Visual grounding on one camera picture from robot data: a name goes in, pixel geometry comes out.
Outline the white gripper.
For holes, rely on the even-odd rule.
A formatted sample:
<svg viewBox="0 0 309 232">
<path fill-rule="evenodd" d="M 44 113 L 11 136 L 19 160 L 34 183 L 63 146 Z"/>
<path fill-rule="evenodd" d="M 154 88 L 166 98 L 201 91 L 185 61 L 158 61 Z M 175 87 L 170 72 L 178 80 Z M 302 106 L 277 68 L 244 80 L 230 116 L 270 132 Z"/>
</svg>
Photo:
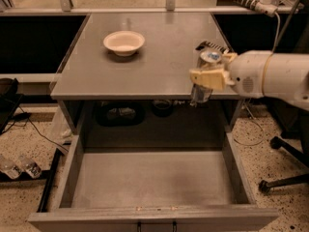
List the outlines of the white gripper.
<svg viewBox="0 0 309 232">
<path fill-rule="evenodd" d="M 251 50 L 237 55 L 228 52 L 222 55 L 221 62 L 229 65 L 229 72 L 223 68 L 214 70 L 193 69 L 189 71 L 193 84 L 212 90 L 224 90 L 226 86 L 240 96 L 261 98 L 263 94 L 263 73 L 271 51 Z"/>
</svg>

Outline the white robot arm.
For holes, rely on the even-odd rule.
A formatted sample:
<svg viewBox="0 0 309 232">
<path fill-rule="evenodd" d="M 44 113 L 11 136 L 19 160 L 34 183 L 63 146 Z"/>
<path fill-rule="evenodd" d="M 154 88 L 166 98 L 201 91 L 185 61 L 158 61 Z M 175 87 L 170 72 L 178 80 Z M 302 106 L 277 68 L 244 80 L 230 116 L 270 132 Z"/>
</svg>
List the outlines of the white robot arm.
<svg viewBox="0 0 309 232">
<path fill-rule="evenodd" d="M 251 50 L 227 53 L 217 63 L 191 69 L 191 81 L 203 88 L 223 91 L 227 86 L 239 96 L 276 98 L 309 110 L 309 55 Z"/>
</svg>

